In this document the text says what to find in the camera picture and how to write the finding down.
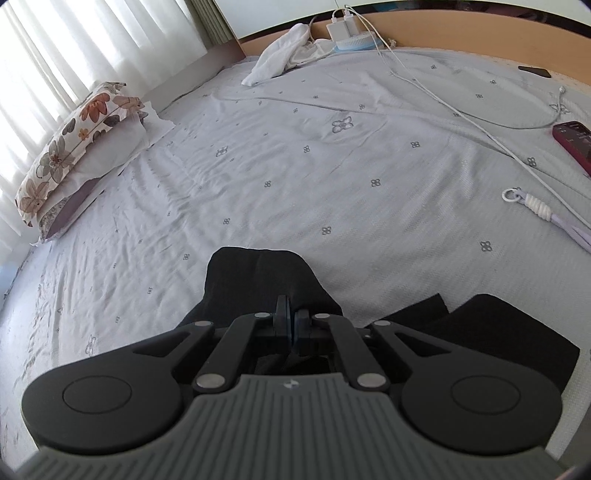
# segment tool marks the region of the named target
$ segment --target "floral pillowcase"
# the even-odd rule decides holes
[[[68,172],[100,137],[134,112],[147,113],[139,97],[125,95],[125,84],[101,83],[68,117],[63,129],[35,159],[18,189],[15,203],[23,221],[31,221]]]

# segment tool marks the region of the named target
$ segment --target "white cable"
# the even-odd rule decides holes
[[[310,23],[308,24],[308,30],[310,31],[310,39],[311,41],[315,41],[314,37],[312,36],[312,24],[314,23],[314,20],[316,20],[316,17],[318,17],[318,15],[314,15],[312,17],[312,20],[310,20]]]
[[[562,103],[561,103],[560,99],[562,97],[562,94],[565,91],[566,91],[566,89],[563,86],[560,86],[560,89],[558,90],[558,95],[556,96],[556,98],[557,98],[556,102],[557,102],[558,108],[556,110],[556,115],[554,115],[554,118],[550,122],[548,122],[546,124],[536,125],[534,127],[512,127],[510,125],[498,124],[496,122],[493,122],[492,120],[488,120],[486,118],[481,118],[479,116],[474,115],[473,113],[464,112],[463,110],[458,110],[458,111],[459,112],[462,112],[462,113],[465,113],[466,115],[470,115],[472,118],[476,118],[478,120],[482,120],[482,121],[488,122],[490,124],[497,125],[499,127],[511,128],[512,130],[535,130],[535,129],[538,129],[538,128],[546,128],[546,127],[551,127],[552,125],[554,125],[560,119],[560,116],[562,115],[562,112],[561,112],[561,110],[562,110]]]
[[[336,18],[335,13],[337,13],[337,12],[343,12],[343,16],[345,16],[345,11],[347,11],[347,10],[349,10],[349,9],[347,8],[346,5],[345,5],[345,8],[337,8],[335,11],[333,11],[332,18]]]
[[[380,58],[382,59],[382,61],[384,62],[384,65],[386,65],[386,68],[388,68],[388,70],[390,70],[390,72],[392,73],[392,75],[394,75],[395,77],[404,80],[405,82],[410,83],[411,85],[414,85],[415,87],[417,87],[418,89],[422,90],[423,92],[425,92],[426,94],[428,94],[429,96],[431,96],[434,100],[438,101],[439,103],[441,103],[442,105],[445,105],[446,107],[448,107],[450,110],[452,110],[453,112],[456,112],[460,117],[462,117],[464,120],[470,122],[474,127],[476,127],[478,130],[480,130],[482,133],[484,133],[488,138],[490,138],[494,143],[496,143],[503,151],[505,151],[511,158],[513,158],[523,169],[525,169],[531,176],[533,176],[533,178],[535,178],[537,181],[539,181],[552,195],[554,195],[556,197],[556,199],[562,203],[562,205],[564,205],[570,213],[572,213],[576,218],[578,218],[579,221],[581,221],[582,224],[584,224],[584,226],[586,226],[587,228],[591,229],[591,224],[585,220],[580,214],[577,213],[577,211],[571,207],[566,200],[564,200],[559,194],[558,192],[556,192],[550,185],[548,185],[544,180],[542,180],[539,175],[534,171],[533,168],[531,168],[529,165],[525,164],[523,161],[521,161],[519,159],[519,157],[517,157],[517,155],[515,155],[511,150],[509,150],[509,148],[507,148],[503,143],[501,143],[500,140],[498,140],[493,134],[489,133],[486,129],[484,129],[483,127],[481,127],[480,125],[478,125],[476,122],[472,121],[471,119],[469,119],[466,115],[464,115],[463,112],[459,111],[458,109],[456,109],[455,107],[449,105],[447,102],[445,102],[444,100],[442,100],[441,98],[439,98],[435,93],[433,93],[431,90],[429,90],[427,87],[425,87],[417,78],[415,78],[412,74],[412,72],[406,67],[406,65],[402,62],[402,60],[400,60],[398,58],[398,56],[394,53],[394,51],[390,48],[390,46],[386,43],[386,41],[382,38],[382,35],[380,35],[380,33],[378,32],[378,30],[373,26],[373,24],[367,20],[363,15],[358,14],[355,9],[353,9],[352,7],[345,5],[345,9],[349,10],[351,13],[355,14],[359,20],[361,21],[361,23],[363,23],[363,25],[365,26],[365,28],[368,31],[374,31],[375,34],[378,36],[378,38],[382,41],[382,43],[386,46],[386,48],[390,51],[390,53],[394,56],[394,58],[396,60],[398,60],[398,62],[400,63],[400,65],[403,66],[403,68],[411,75],[411,77],[413,78],[412,80],[408,80],[400,75],[398,75],[396,72],[394,72],[385,62],[383,56],[382,56],[382,52],[378,47],[378,43],[375,40],[375,37],[372,36],[372,38],[374,39],[374,44],[376,47],[376,51],[378,52],[378,55],[380,56]],[[559,93],[562,94],[566,91],[566,89],[564,88],[564,86],[560,86],[560,91]],[[558,114],[560,114],[560,105],[558,105]]]

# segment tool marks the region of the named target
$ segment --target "wooden headboard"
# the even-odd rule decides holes
[[[385,40],[399,47],[467,51],[518,61],[568,75],[591,85],[591,39],[522,18],[459,10],[406,10],[364,15]],[[328,21],[312,26],[314,38],[329,38]],[[260,55],[285,31],[240,41],[246,55]]]

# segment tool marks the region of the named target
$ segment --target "ribbed gray surface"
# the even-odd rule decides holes
[[[560,467],[536,449],[503,458],[449,452],[411,430],[387,396],[341,374],[243,375],[198,397],[166,435],[137,450],[85,458],[41,449],[27,480],[409,479],[551,480]]]

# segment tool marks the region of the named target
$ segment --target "pillow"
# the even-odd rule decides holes
[[[139,97],[128,96],[124,87],[124,83],[105,82],[95,88],[35,159],[15,197],[27,225],[32,226],[49,194],[83,157],[86,147],[144,107]]]
[[[37,212],[41,239],[49,239],[65,225],[100,178],[147,147],[148,135],[137,113],[120,122],[108,137],[88,146],[84,158],[74,165]]]
[[[173,128],[174,124],[159,118],[147,102],[142,111],[127,117],[88,148],[37,212],[41,241],[66,233],[131,160]]]

